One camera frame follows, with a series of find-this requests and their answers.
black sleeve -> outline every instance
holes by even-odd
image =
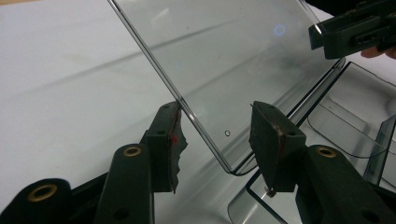
[[[337,16],[355,8],[362,0],[305,0],[311,6]]]

white surface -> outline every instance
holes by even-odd
[[[39,179],[73,188],[104,173],[174,100],[105,0],[0,6],[0,30],[0,210]],[[348,58],[396,77],[385,56]],[[177,194],[156,194],[157,223],[230,223],[227,205],[248,178],[226,175],[182,122],[190,144]]]

human hand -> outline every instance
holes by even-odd
[[[384,53],[386,55],[388,55],[388,57],[390,57],[392,59],[396,59],[396,47],[393,47],[391,49],[387,49],[385,51],[378,51],[376,49],[376,47],[372,47],[372,48],[363,50],[361,52],[361,56],[364,57],[364,58],[374,58],[374,57],[377,57],[377,56],[382,55]]]

brass screw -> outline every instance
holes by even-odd
[[[45,190],[46,192],[40,193],[39,191],[42,189]],[[38,202],[48,199],[50,196],[55,194],[56,190],[58,190],[58,186],[56,186],[54,184],[42,185],[42,186],[39,186],[39,187],[35,188],[34,190],[32,190],[29,193],[27,199],[32,203],[38,203]]]
[[[126,157],[134,157],[139,155],[142,152],[140,147],[128,147],[123,151],[124,156]]]
[[[332,150],[332,149],[330,149],[328,147],[319,147],[317,149],[317,153],[320,156],[327,157],[327,158],[330,158],[330,159],[332,159],[332,158],[337,156],[337,154],[334,152],[334,150]]]

transparent panel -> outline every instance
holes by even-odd
[[[396,192],[395,102],[395,86],[349,63],[300,129],[308,146],[340,149],[365,180]],[[229,204],[233,223],[301,223],[296,190],[269,198],[265,187],[257,172]]]
[[[293,0],[109,0],[226,172],[252,169],[258,100],[289,114],[336,61],[310,49]]]

